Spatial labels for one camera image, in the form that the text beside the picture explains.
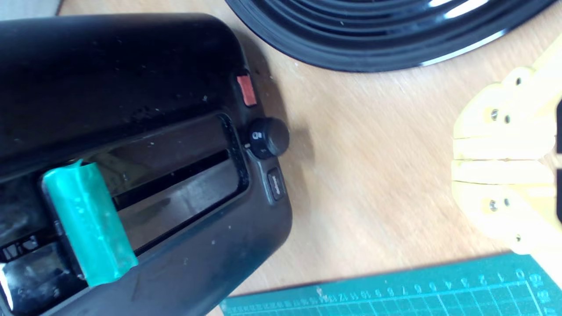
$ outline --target green plastic piece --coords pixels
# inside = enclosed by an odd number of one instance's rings
[[[138,260],[97,165],[81,164],[50,170],[43,184],[93,287],[117,281]]]

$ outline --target cutting mat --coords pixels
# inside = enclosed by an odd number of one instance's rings
[[[530,256],[505,254],[229,297],[225,316],[562,316],[562,291]]]

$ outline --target black knob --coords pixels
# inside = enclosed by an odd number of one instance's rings
[[[257,119],[250,124],[250,150],[259,159],[283,154],[289,148],[289,129],[279,119]]]

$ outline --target green object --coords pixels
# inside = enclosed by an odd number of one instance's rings
[[[82,161],[43,176],[88,285],[117,281],[138,260],[96,164]]]
[[[225,316],[562,316],[562,291],[530,256],[229,297]]]

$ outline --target black round tray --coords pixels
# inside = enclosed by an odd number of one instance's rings
[[[372,72],[434,64],[504,35],[556,0],[226,0],[307,64]]]

